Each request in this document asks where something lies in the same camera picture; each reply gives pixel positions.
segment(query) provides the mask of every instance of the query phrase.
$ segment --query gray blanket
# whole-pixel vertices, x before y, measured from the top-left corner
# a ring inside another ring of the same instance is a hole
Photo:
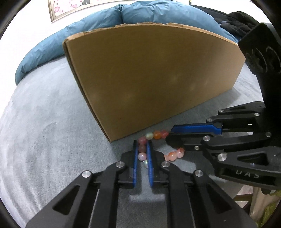
[[[234,88],[197,107],[126,138],[109,143],[88,109],[66,58],[30,72],[16,88],[0,119],[0,197],[21,226],[83,170],[98,172],[132,148],[134,139],[174,124],[205,122],[218,109],[261,101],[257,79],[244,65]],[[164,140],[157,150],[172,150]],[[182,170],[202,169],[231,196],[241,184],[214,176],[201,152],[186,152],[175,164]],[[117,227],[167,227],[163,192],[152,193],[147,169],[139,163],[141,181],[119,197]]]

